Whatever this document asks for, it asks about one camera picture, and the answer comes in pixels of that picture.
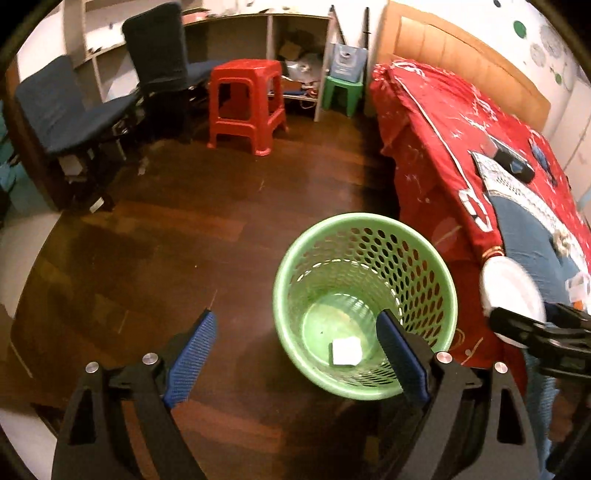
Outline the blue toy on bed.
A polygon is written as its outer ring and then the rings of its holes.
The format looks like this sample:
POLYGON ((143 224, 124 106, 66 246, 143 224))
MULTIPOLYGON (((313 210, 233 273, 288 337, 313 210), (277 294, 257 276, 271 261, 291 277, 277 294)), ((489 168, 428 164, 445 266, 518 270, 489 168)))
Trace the blue toy on bed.
POLYGON ((529 144, 530 144, 530 149, 532 151, 534 158, 537 160, 537 162, 539 163, 541 168, 546 172, 546 175, 547 175, 548 180, 550 181, 551 185, 553 187, 556 187, 558 185, 558 182, 557 182, 554 174, 551 171, 550 163, 549 163, 546 155, 544 154, 542 149, 536 144, 536 142, 533 139, 529 140, 529 144))

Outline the green small stool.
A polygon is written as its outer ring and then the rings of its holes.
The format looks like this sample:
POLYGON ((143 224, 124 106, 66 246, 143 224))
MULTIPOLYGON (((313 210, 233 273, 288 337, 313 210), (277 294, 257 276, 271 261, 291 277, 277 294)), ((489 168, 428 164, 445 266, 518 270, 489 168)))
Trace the green small stool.
POLYGON ((335 93, 339 93, 346 100, 346 115, 352 118, 356 113, 356 107, 358 107, 360 98, 362 98, 363 80, 360 79, 359 81, 352 82, 335 78, 331 75, 327 76, 325 78, 324 92, 322 92, 322 108, 324 110, 331 109, 335 93))

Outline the red plastic stool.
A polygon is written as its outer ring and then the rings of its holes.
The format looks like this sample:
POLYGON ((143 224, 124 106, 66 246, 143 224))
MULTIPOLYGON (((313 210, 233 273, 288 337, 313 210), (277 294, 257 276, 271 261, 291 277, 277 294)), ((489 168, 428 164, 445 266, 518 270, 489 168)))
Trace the red plastic stool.
POLYGON ((236 59, 214 67, 209 83, 209 140, 221 135, 249 139, 252 153, 269 155, 273 132, 287 128, 280 62, 236 59))

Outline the blue ribbed blanket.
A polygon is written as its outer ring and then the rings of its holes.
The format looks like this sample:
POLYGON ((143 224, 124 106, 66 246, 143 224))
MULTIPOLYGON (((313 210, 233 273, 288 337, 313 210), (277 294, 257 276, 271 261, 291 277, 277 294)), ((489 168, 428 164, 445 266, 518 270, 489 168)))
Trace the blue ribbed blanket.
POLYGON ((497 217, 504 255, 518 262, 536 283, 543 301, 569 300, 565 281, 585 272, 584 257, 577 243, 568 257, 559 257, 552 234, 564 224, 544 201, 495 160, 472 154, 485 193, 497 217))

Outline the blue paper bag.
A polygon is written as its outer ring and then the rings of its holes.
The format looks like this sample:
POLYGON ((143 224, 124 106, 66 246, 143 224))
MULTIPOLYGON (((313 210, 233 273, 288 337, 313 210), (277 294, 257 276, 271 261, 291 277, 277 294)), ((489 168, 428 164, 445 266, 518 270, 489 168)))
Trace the blue paper bag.
POLYGON ((366 48, 335 44, 332 50, 329 76, 351 83, 359 82, 367 59, 368 50, 366 48))

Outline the black office chair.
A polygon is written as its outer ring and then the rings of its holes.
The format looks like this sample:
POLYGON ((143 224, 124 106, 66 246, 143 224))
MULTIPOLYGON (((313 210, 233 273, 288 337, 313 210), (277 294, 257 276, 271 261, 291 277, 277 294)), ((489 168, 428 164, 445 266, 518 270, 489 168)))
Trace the black office chair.
POLYGON ((148 127, 158 136, 177 136, 185 127, 189 91, 199 89, 221 60, 188 61, 181 6, 160 4, 122 24, 138 77, 148 127))

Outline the paper ball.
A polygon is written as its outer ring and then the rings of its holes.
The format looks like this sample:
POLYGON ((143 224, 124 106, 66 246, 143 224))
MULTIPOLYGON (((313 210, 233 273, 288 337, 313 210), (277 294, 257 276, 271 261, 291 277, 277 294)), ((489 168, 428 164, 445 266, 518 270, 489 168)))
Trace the paper ball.
POLYGON ((570 232, 566 229, 556 229, 552 234, 552 244, 559 257, 568 257, 572 248, 570 232))

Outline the dark blue chair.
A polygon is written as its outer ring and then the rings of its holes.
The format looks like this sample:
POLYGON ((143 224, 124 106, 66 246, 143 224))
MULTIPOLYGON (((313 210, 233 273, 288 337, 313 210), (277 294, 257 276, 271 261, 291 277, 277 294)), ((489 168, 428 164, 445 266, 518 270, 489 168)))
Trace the dark blue chair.
POLYGON ((67 55, 16 87, 15 103, 39 151, 46 189, 60 210, 72 204, 91 212, 113 209, 106 187, 116 167, 100 144, 117 137, 114 128, 135 115, 138 100, 131 93, 87 107, 67 55))

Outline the clear rectangular plastic container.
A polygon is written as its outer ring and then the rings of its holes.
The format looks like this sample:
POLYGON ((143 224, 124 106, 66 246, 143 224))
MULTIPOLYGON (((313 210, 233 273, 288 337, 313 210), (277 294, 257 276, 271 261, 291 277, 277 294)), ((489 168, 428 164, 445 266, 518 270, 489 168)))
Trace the clear rectangular plastic container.
POLYGON ((579 310, 590 308, 590 275, 578 272, 565 282, 569 301, 573 307, 579 310))

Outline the red patterned duvet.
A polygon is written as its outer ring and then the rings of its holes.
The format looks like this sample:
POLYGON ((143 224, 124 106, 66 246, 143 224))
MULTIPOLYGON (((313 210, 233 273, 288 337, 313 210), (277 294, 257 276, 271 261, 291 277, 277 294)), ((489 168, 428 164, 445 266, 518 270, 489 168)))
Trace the red patterned duvet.
POLYGON ((488 136, 522 154, 535 170, 525 184, 558 217, 590 268, 590 229, 576 209, 565 174, 547 140, 505 113, 477 87, 452 72, 411 60, 377 64, 370 81, 384 148, 394 159, 401 222, 427 238, 448 265, 458 295, 451 351, 471 367, 505 362, 521 391, 528 386, 524 355, 499 339, 485 319, 479 278, 485 261, 503 256, 495 210, 472 154, 488 136), (553 187, 529 140, 546 155, 553 187))

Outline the black rectangular box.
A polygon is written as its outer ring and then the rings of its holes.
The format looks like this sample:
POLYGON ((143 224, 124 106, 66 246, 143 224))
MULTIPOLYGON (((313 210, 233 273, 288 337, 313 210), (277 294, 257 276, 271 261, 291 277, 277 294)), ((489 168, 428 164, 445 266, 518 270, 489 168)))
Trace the black rectangular box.
POLYGON ((535 170, 528 160, 501 140, 489 135, 483 151, 520 182, 529 184, 533 181, 535 170))

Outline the white desk with shelves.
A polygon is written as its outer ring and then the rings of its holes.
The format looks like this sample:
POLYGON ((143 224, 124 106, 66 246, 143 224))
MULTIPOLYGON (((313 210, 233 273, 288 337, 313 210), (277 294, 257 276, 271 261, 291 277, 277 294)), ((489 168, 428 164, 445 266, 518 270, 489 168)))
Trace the white desk with shelves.
MULTIPOLYGON (((135 91, 158 95, 194 85, 192 81, 181 83, 176 77, 144 82, 139 76, 145 69, 143 64, 132 60, 133 48, 123 33, 123 24, 162 4, 161 1, 65 1, 60 7, 66 53, 73 66, 85 74, 83 90, 91 102, 105 103, 135 91)), ((225 15, 199 6, 185 9, 183 1, 173 4, 184 29, 183 48, 189 69, 213 60, 276 59, 280 42, 297 31, 314 36, 312 46, 318 50, 325 68, 332 40, 338 33, 339 22, 334 11, 325 16, 273 10, 225 15)))

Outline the green plastic waste basket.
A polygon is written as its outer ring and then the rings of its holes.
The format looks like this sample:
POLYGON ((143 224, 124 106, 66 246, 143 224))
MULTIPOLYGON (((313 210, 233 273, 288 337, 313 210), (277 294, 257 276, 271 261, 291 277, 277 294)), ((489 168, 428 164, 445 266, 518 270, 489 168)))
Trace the green plastic waste basket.
POLYGON ((312 225, 287 249, 273 285, 273 318, 295 368, 329 393, 360 401, 401 394, 376 333, 394 313, 435 351, 451 348, 458 298, 451 272, 419 232, 386 216, 353 212, 312 225), (332 364, 332 341, 362 341, 356 366, 332 364))

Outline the wooden headboard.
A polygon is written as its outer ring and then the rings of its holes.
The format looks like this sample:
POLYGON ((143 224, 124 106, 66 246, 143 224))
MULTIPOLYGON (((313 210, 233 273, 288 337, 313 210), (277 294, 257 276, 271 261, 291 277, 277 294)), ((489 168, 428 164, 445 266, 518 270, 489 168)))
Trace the wooden headboard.
POLYGON ((506 113, 540 132, 551 103, 535 84, 496 50, 432 13, 391 1, 377 50, 382 64, 411 59, 455 73, 506 113))

